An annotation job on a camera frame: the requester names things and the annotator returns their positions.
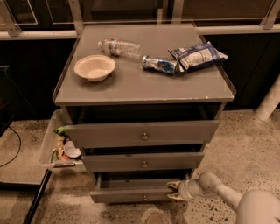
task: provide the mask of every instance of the concrete floor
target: concrete floor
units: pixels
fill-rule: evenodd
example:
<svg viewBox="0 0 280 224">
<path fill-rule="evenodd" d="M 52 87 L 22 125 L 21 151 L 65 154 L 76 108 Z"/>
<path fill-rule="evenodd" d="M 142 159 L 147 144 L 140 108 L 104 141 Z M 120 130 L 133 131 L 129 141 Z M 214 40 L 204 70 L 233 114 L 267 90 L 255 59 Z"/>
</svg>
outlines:
<svg viewBox="0 0 280 224">
<path fill-rule="evenodd" d="M 19 121 L 11 127 L 22 138 L 18 157 L 0 168 L 0 181 L 40 183 L 45 169 L 39 147 L 48 121 Z M 0 138 L 0 165 L 17 152 L 17 136 L 9 129 Z M 280 199 L 280 110 L 266 122 L 252 110 L 224 111 L 212 142 L 193 178 L 210 171 L 236 191 L 263 189 Z M 235 213 L 220 199 L 138 204 L 95 204 L 91 177 L 83 172 L 52 175 L 32 223 L 235 223 Z M 32 195 L 0 192 L 0 223 L 22 223 Z"/>
</svg>

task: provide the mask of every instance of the cabinet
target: cabinet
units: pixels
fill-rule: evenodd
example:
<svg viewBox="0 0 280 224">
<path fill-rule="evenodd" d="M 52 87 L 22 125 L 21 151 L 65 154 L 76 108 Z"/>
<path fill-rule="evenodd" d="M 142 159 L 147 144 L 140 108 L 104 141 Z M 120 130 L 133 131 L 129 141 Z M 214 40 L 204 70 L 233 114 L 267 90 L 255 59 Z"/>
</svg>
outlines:
<svg viewBox="0 0 280 224">
<path fill-rule="evenodd" d="M 168 181 L 188 179 L 235 91 L 217 67 L 169 77 L 141 62 L 112 57 L 101 82 L 74 73 L 80 58 L 102 54 L 98 41 L 127 39 L 146 54 L 170 59 L 168 49 L 201 43 L 191 24 L 86 26 L 54 101 L 93 177 L 95 203 L 168 200 Z"/>
</svg>

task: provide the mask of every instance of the plastic container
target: plastic container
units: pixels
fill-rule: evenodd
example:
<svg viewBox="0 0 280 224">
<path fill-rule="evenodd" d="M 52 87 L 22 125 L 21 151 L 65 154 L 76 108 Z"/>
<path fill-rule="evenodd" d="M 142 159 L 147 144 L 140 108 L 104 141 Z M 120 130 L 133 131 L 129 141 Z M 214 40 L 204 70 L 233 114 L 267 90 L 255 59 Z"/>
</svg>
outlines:
<svg viewBox="0 0 280 224">
<path fill-rule="evenodd" d="M 98 46 L 110 55 L 124 56 L 136 60 L 140 60 L 143 56 L 140 44 L 121 39 L 107 38 L 99 41 Z"/>
<path fill-rule="evenodd" d="M 43 167 L 58 175 L 65 173 L 85 172 L 86 169 L 81 160 L 58 160 L 54 163 L 51 163 L 53 149 L 57 147 L 58 143 L 58 135 L 55 134 L 53 130 L 65 125 L 67 125 L 67 122 L 64 119 L 62 111 L 60 109 L 55 110 L 46 129 L 43 143 L 41 144 L 39 162 Z"/>
</svg>

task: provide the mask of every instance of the plastic bottle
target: plastic bottle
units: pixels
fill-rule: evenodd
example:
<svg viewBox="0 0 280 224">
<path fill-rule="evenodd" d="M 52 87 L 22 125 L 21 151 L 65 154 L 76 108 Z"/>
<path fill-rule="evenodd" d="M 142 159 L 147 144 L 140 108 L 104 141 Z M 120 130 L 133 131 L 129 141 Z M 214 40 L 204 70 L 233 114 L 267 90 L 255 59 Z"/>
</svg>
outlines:
<svg viewBox="0 0 280 224">
<path fill-rule="evenodd" d="M 98 46 L 105 52 L 115 56 L 124 56 L 140 60 L 142 58 L 142 46 L 121 39 L 107 38 L 98 42 Z"/>
</svg>

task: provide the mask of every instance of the black cable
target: black cable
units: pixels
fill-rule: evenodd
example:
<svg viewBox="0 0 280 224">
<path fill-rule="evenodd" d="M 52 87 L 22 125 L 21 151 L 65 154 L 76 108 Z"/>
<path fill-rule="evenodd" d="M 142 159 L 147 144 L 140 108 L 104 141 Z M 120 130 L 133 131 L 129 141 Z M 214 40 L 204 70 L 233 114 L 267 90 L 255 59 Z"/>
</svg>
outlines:
<svg viewBox="0 0 280 224">
<path fill-rule="evenodd" d="M 16 156 L 13 159 L 11 159 L 9 162 L 7 162 L 5 164 L 0 164 L 0 167 L 3 167 L 5 165 L 9 164 L 10 162 L 12 162 L 18 156 L 18 153 L 20 152 L 20 148 L 21 148 L 21 138 L 20 138 L 19 134 L 13 128 L 11 128 L 11 127 L 8 127 L 8 128 L 11 129 L 17 135 L 18 140 L 19 140 L 19 146 L 18 146 L 18 150 L 17 150 Z"/>
</svg>

